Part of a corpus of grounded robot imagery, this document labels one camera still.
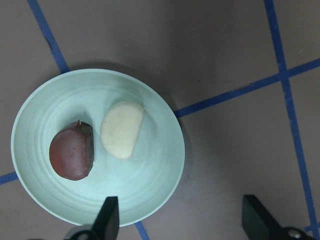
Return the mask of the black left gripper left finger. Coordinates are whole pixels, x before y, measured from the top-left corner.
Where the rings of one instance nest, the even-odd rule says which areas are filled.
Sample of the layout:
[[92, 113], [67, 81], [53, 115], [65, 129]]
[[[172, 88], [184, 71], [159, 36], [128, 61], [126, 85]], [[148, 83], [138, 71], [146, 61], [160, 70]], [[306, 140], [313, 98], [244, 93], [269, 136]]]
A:
[[116, 240], [120, 228], [119, 202], [117, 196], [105, 199], [91, 230], [97, 240]]

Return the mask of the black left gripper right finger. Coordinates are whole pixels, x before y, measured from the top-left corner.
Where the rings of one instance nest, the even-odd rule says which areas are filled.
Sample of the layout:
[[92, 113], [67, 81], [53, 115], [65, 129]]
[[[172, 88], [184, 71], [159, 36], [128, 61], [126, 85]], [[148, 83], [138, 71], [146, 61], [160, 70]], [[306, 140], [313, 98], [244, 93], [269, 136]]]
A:
[[280, 224], [252, 194], [242, 198], [241, 224], [250, 240], [271, 240], [281, 230]]

